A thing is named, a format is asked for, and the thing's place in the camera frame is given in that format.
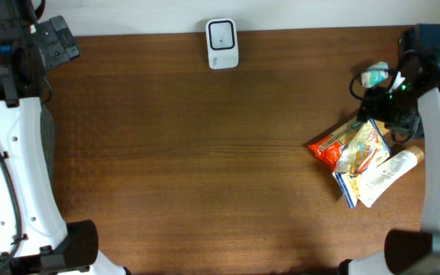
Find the green tissue pack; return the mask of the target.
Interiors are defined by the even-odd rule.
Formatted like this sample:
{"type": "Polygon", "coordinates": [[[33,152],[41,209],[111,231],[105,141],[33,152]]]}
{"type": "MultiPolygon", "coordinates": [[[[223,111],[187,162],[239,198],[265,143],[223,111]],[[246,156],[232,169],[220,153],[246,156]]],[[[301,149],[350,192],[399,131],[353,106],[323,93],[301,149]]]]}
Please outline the green tissue pack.
{"type": "Polygon", "coordinates": [[[372,66],[369,66],[361,74],[361,84],[364,88],[371,88],[384,80],[389,76],[388,63],[380,61],[372,66]]]}

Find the cream foil pouch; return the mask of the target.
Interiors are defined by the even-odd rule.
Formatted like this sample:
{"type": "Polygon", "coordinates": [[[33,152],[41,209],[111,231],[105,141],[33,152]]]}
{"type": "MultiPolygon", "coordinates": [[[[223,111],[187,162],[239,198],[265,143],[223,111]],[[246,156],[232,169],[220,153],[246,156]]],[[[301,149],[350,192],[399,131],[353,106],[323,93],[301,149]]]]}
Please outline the cream foil pouch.
{"type": "Polygon", "coordinates": [[[393,154],[384,138],[388,131],[383,122],[369,119],[341,152],[332,175],[350,209],[357,205],[362,176],[393,154]]]}

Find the white shampoo tube gold cap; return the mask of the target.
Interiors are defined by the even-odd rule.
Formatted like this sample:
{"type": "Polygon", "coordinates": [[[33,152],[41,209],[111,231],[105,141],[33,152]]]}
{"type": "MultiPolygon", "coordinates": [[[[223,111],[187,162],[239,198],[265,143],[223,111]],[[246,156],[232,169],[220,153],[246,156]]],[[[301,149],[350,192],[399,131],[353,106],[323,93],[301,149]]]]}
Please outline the white shampoo tube gold cap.
{"type": "Polygon", "coordinates": [[[370,208],[394,182],[424,159],[424,151],[420,147],[411,146],[373,170],[364,172],[356,181],[358,200],[370,208]]]}

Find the orange spaghetti packet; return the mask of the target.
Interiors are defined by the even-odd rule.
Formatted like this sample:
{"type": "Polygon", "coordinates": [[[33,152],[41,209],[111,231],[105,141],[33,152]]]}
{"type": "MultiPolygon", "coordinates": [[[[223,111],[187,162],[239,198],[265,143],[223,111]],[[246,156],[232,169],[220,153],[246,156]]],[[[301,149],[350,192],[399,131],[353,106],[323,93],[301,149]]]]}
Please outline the orange spaghetti packet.
{"type": "Polygon", "coordinates": [[[364,123],[352,118],[320,141],[310,144],[309,148],[334,171],[341,152],[364,123]]]}

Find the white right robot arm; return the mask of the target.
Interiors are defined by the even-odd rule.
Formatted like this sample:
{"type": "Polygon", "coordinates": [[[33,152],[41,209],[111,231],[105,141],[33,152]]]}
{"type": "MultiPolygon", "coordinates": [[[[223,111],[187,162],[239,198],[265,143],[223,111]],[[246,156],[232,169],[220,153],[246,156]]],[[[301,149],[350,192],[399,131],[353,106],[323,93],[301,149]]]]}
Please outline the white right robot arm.
{"type": "Polygon", "coordinates": [[[440,24],[417,24],[399,38],[388,87],[361,96],[357,118],[382,121],[393,136],[425,139],[425,198],[419,231],[393,229],[383,251],[339,264],[338,274],[440,274],[440,24]]]}

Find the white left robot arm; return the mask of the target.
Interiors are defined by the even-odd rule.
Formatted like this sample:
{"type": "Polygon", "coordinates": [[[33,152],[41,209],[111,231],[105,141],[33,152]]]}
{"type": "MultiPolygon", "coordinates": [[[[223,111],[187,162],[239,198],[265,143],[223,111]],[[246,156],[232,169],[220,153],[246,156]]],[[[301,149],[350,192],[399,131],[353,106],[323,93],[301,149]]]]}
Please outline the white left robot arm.
{"type": "Polygon", "coordinates": [[[65,222],[44,156],[47,72],[80,55],[64,18],[0,1],[0,274],[125,274],[100,250],[95,223],[65,222]]]}

